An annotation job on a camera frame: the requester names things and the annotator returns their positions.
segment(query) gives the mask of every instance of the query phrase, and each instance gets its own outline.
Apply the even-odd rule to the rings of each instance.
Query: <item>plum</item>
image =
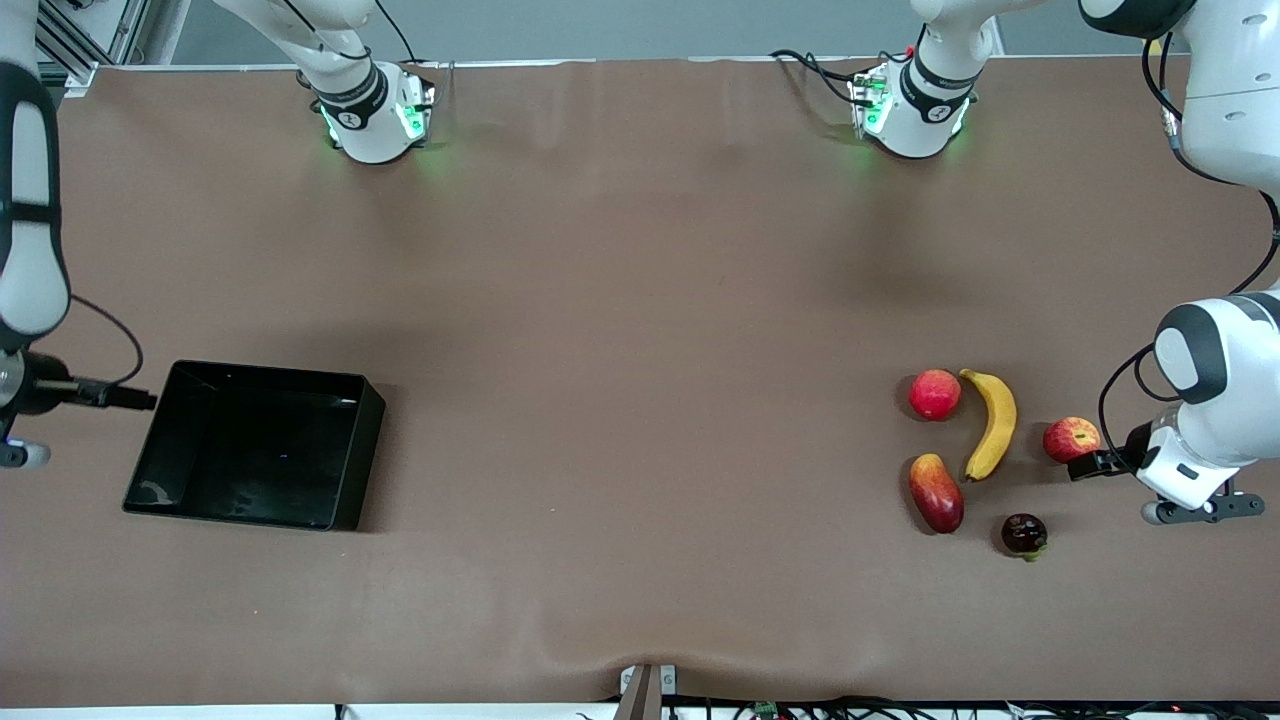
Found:
[[[1000,528],[1000,539],[1009,552],[1034,562],[1048,547],[1048,528],[1039,518],[1019,512],[1005,519],[1004,527]]]

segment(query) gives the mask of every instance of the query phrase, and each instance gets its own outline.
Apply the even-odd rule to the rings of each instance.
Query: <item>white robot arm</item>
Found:
[[[1274,214],[1280,0],[1080,0],[1080,10],[1100,29],[1147,38],[1174,29],[1188,41],[1183,151],[1201,172],[1262,191]],[[1280,227],[1271,242],[1280,245]],[[1156,331],[1155,356],[1181,402],[1130,434],[1119,457],[1073,464],[1073,479],[1135,470],[1162,498],[1143,510],[1152,523],[1260,514],[1261,498],[1230,480],[1280,457],[1280,286],[1174,307]]]
[[[10,437],[17,415],[61,402],[150,410],[155,397],[74,378],[31,343],[72,300],[61,249],[58,117],[36,64],[37,0],[0,0],[0,468],[35,468],[49,447]]]
[[[924,27],[914,55],[855,77],[854,127],[904,158],[928,158],[960,132],[973,86],[996,49],[995,17],[1046,0],[911,0]]]
[[[392,63],[375,63],[356,35],[374,0],[215,0],[297,63],[338,147],[387,163],[426,142],[434,88]]]

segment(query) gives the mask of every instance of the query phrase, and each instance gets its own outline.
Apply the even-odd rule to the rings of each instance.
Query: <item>table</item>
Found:
[[[997,60],[982,91],[908,161],[796,65],[458,69],[433,147],[360,167],[291,73],[100,72],[60,114],[65,251],[141,384],[356,372],[388,413],[348,534],[125,515],[147,415],[19,420],[54,460],[0,483],[0,700],[584,701],[640,660],[689,694],[1274,697],[1277,516],[1153,528],[1137,482],[1037,450],[1254,265],[1263,205],[1176,167],[1128,59]],[[81,309],[41,348],[131,357]],[[911,419],[932,366],[1002,375],[1023,418],[954,537],[904,473],[961,466],[983,409]],[[1036,564],[992,544],[1016,511],[1051,528]]]

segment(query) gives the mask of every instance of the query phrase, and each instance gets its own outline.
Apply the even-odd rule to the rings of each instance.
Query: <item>black cable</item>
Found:
[[[1249,277],[1244,278],[1244,281],[1240,282],[1240,284],[1235,286],[1228,295],[1235,295],[1236,292],[1240,292],[1242,290],[1248,287],[1253,281],[1258,279],[1258,275],[1261,275],[1267,269],[1267,265],[1270,265],[1271,261],[1275,260],[1277,245],[1280,245],[1280,237],[1277,237],[1276,233],[1272,232],[1271,247],[1267,249],[1266,256],[1262,258],[1262,261],[1258,263],[1258,266],[1254,268],[1252,273],[1249,273]]]
[[[302,14],[302,10],[298,10],[297,5],[293,4],[293,0],[284,0],[284,4],[288,5],[288,8],[291,10],[293,10],[293,14],[297,15],[300,20],[302,20],[302,24],[307,26],[307,29],[311,31],[311,35],[316,36],[316,40],[320,40],[320,33],[316,32],[316,26],[311,24],[311,20],[308,20],[307,17]],[[339,53],[338,50],[334,50],[333,47],[330,47],[329,50],[333,51],[335,55],[338,55],[340,58],[346,58],[348,60],[364,60],[364,59],[369,58],[372,54],[372,51],[369,49],[367,45],[365,46],[365,54],[364,55],[347,55],[346,53]]]
[[[1121,374],[1124,374],[1125,369],[1129,365],[1137,363],[1139,359],[1142,359],[1143,355],[1147,354],[1147,347],[1143,347],[1138,352],[1134,352],[1128,360],[1121,363],[1120,366],[1116,368],[1114,373],[1111,373],[1111,377],[1107,378],[1107,382],[1103,383],[1102,392],[1098,393],[1098,430],[1101,430],[1102,433],[1102,442],[1107,443],[1107,451],[1111,452],[1111,457],[1114,457],[1121,466],[1124,466],[1125,471],[1133,477],[1138,477],[1138,471],[1129,465],[1128,460],[1125,460],[1124,457],[1120,456],[1119,452],[1116,452],[1116,443],[1111,442],[1111,430],[1107,429],[1107,393],[1111,392],[1111,387],[1116,384],[1116,380],[1120,378]]]
[[[1147,343],[1147,347],[1143,347],[1142,350],[1143,350],[1142,357],[1138,357],[1138,361],[1133,364],[1133,379],[1137,380],[1138,387],[1142,388],[1142,392],[1147,393],[1147,397],[1149,397],[1149,398],[1152,398],[1152,400],[1155,400],[1157,402],[1176,402],[1178,400],[1181,400],[1176,395],[1172,396],[1172,397],[1169,397],[1169,396],[1165,396],[1165,395],[1160,395],[1160,393],[1157,393],[1156,391],[1151,389],[1147,386],[1147,380],[1144,380],[1142,378],[1142,361],[1146,360],[1147,356],[1151,355],[1156,350],[1156,345],[1155,343]]]
[[[1142,47],[1142,78],[1147,82],[1147,90],[1151,95],[1166,109],[1178,122],[1183,120],[1181,111],[1174,106],[1174,104],[1165,97],[1165,94],[1160,91],[1160,86],[1156,85],[1156,78],[1151,76],[1151,45],[1156,42],[1155,40],[1148,40]]]
[[[90,300],[84,300],[83,297],[81,297],[81,296],[78,296],[76,293],[72,293],[72,300],[74,300],[76,302],[79,302],[84,307],[88,307],[90,310],[92,310],[92,311],[97,313],[99,315],[101,315],[102,318],[105,318],[113,325],[115,325],[116,328],[119,328],[120,332],[124,333],[124,337],[129,338],[129,342],[133,343],[133,355],[136,357],[136,360],[133,363],[133,369],[129,370],[128,374],[125,374],[123,378],[120,378],[118,380],[111,380],[111,382],[109,382],[106,384],[114,387],[114,386],[124,384],[124,383],[132,380],[133,378],[138,377],[138,373],[142,372],[142,364],[145,361],[145,356],[142,355],[142,343],[138,342],[138,336],[133,334],[133,331],[131,331],[128,325],[125,325],[124,323],[122,323],[120,319],[116,318],[115,315],[113,315],[113,314],[108,313],[105,309],[102,309],[101,305],[97,305],[96,302],[92,302]]]
[[[769,56],[774,58],[774,59],[794,58],[794,59],[799,60],[800,64],[804,65],[806,69],[817,73],[818,77],[822,78],[822,82],[824,82],[827,85],[827,88],[831,90],[831,92],[836,95],[836,97],[840,97],[841,100],[844,100],[845,102],[849,102],[850,105],[858,105],[859,108],[870,108],[872,106],[872,104],[869,101],[867,101],[867,100],[855,100],[855,99],[850,97],[849,95],[845,95],[838,87],[836,87],[831,82],[832,79],[836,79],[836,81],[840,81],[840,82],[849,82],[850,79],[852,79],[852,76],[846,76],[846,74],[837,73],[837,72],[833,72],[833,70],[828,70],[827,68],[823,68],[818,63],[818,59],[814,58],[813,53],[808,53],[805,55],[800,55],[795,50],[774,50],[773,53],[769,53]]]
[[[1167,87],[1165,85],[1165,63],[1169,61],[1169,46],[1174,44],[1174,33],[1165,36],[1165,42],[1160,45],[1160,90]]]
[[[417,61],[420,61],[417,59],[417,55],[413,54],[413,46],[411,46],[408,44],[408,40],[404,37],[404,33],[401,31],[399,23],[397,23],[396,19],[392,18],[392,14],[387,12],[387,8],[383,6],[383,0],[374,0],[374,3],[378,4],[378,10],[383,13],[383,17],[387,18],[388,23],[390,23],[392,29],[394,29],[396,35],[398,35],[401,37],[401,42],[404,44],[404,51],[408,53],[408,59],[404,60],[404,61],[406,63],[417,63]]]
[[[1148,58],[1147,58],[1147,55],[1149,55],[1149,53],[1151,53],[1151,42],[1152,41],[1148,41],[1146,49],[1143,50],[1143,58],[1144,59],[1143,59],[1142,64],[1143,64],[1143,68],[1144,68],[1143,72],[1144,72],[1144,79],[1147,81],[1147,87],[1148,88],[1153,88],[1153,92],[1156,94],[1156,100],[1158,100],[1160,104],[1165,109],[1167,109],[1169,113],[1175,118],[1174,123],[1181,123],[1183,122],[1183,113],[1178,108],[1174,106],[1174,101],[1169,96],[1169,86],[1165,83],[1165,77],[1166,77],[1165,69],[1166,69],[1166,65],[1169,64],[1169,46],[1172,44],[1172,40],[1174,40],[1174,33],[1170,32],[1169,35],[1165,36],[1165,42],[1160,47],[1160,70],[1158,70],[1158,73],[1160,73],[1160,85],[1158,86],[1156,85],[1156,81],[1153,81],[1151,78],[1151,67],[1148,64]],[[1206,173],[1204,170],[1197,168],[1196,165],[1193,165],[1190,163],[1190,160],[1188,160],[1187,156],[1183,155],[1181,146],[1175,140],[1175,137],[1176,137],[1176,135],[1171,136],[1169,138],[1169,149],[1172,151],[1174,159],[1178,160],[1179,165],[1181,165],[1183,168],[1190,170],[1196,176],[1198,176],[1201,178],[1204,178],[1204,179],[1207,179],[1210,182],[1216,182],[1216,183],[1221,183],[1221,184],[1235,184],[1234,182],[1228,182],[1228,181],[1225,181],[1222,178],[1213,177],[1213,176]]]
[[[835,81],[849,82],[849,81],[854,79],[852,74],[847,74],[846,76],[844,73],[837,73],[836,70],[831,70],[831,69],[827,69],[827,68],[822,67],[818,63],[818,59],[814,56],[813,53],[806,53],[806,54],[801,55],[801,54],[796,53],[795,50],[774,50],[773,53],[769,53],[769,56],[773,58],[773,59],[791,58],[792,60],[796,60],[797,63],[800,63],[801,65],[809,68],[810,70],[813,70],[815,73],[819,73],[819,74],[823,74],[823,76],[827,76],[827,77],[829,77],[831,79],[835,79]]]

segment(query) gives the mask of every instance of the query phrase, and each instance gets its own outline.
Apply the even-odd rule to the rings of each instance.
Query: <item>brown table surface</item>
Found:
[[[1280,514],[1153,528],[1135,480],[1037,451],[1254,265],[1262,202],[1176,167],[1132,59],[993,61],[927,161],[795,68],[461,69],[385,167],[326,147],[288,72],[99,73],[60,115],[65,249],[142,384],[355,372],[388,414],[346,534],[127,515],[147,415],[22,419],[54,460],[0,482],[0,700],[577,701],[637,660],[689,694],[1275,697]],[[131,359],[82,309],[41,347]],[[984,411],[908,416],[932,366],[1021,410],[954,537],[904,469],[960,468]],[[1115,432],[1157,409],[1125,380]],[[1039,562],[992,544],[1016,511]]]

